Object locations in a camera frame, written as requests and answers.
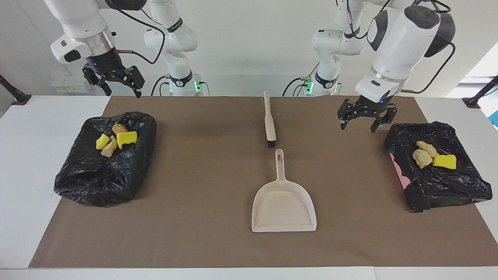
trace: brush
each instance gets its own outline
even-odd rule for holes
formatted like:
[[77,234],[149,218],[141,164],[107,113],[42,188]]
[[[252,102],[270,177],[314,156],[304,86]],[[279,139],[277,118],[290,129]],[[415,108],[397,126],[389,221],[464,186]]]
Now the brush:
[[270,93],[268,91],[264,92],[264,111],[264,125],[266,127],[266,140],[268,148],[274,148],[277,136],[275,133],[275,123],[273,123],[273,117],[271,116]]

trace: white dustpan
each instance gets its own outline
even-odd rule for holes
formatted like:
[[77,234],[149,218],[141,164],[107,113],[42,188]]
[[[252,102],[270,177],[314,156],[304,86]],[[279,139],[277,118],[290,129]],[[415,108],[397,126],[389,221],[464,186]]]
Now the white dustpan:
[[316,215],[308,192],[285,179],[283,151],[275,152],[277,180],[264,185],[252,205],[253,232],[315,231]]

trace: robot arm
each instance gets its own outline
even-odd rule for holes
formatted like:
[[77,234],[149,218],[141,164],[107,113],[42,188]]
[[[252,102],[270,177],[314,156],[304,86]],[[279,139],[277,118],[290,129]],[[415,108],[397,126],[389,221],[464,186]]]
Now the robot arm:
[[[83,74],[91,85],[111,94],[107,81],[120,82],[139,98],[145,83],[136,66],[125,68],[116,51],[113,36],[100,15],[95,0],[44,0],[50,12],[62,25],[64,35],[52,43],[51,49],[63,64],[85,58]],[[146,0],[106,0],[112,8],[141,9]]]
[[[171,77],[170,91],[175,96],[194,96],[200,92],[195,73],[190,69],[187,57],[182,52],[194,51],[199,44],[197,34],[183,23],[175,0],[149,0],[152,18],[162,25],[167,34],[161,57],[166,62]],[[144,36],[145,44],[158,51],[162,34],[149,29]]]
[[353,103],[344,100],[338,110],[341,128],[358,117],[375,118],[371,131],[390,124],[397,109],[390,103],[423,58],[443,50],[455,35],[455,24],[448,13],[438,14],[423,5],[384,10],[372,21],[367,35],[378,53],[370,71],[356,85],[360,98]]
[[355,38],[351,33],[351,26],[357,35],[366,1],[349,0],[351,16],[348,15],[347,3],[345,0],[339,1],[336,10],[335,21],[341,30],[321,29],[313,35],[313,48],[320,56],[320,65],[313,76],[314,86],[305,96],[329,95],[342,66],[336,55],[359,55],[365,47],[365,41]]

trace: sponge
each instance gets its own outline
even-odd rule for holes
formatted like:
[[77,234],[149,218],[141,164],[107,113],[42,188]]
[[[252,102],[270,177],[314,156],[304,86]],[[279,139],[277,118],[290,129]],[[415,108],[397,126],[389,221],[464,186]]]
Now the sponge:
[[97,150],[102,150],[107,145],[108,142],[109,142],[109,137],[107,137],[107,135],[105,134],[102,134],[100,138],[97,139],[95,143],[95,148]]
[[138,138],[136,131],[118,133],[116,136],[118,137],[118,147],[120,149],[123,149],[123,144],[136,143]]
[[449,155],[438,155],[434,158],[434,162],[432,166],[444,167],[447,169],[457,169],[457,157],[449,154]]

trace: brown tabletop covering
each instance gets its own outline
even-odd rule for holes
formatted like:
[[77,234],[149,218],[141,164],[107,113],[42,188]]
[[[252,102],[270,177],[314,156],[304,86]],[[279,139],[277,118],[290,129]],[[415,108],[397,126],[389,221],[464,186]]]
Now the brown tabletop covering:
[[[373,120],[357,119],[340,130],[343,99],[271,99],[287,179],[310,194],[318,227],[256,234],[254,196],[276,176],[262,97],[112,97],[104,116],[157,121],[147,179],[111,208],[61,199],[30,267],[498,266],[475,205],[410,212],[382,144],[389,126],[371,134]],[[397,122],[426,122],[413,98],[394,101]]]

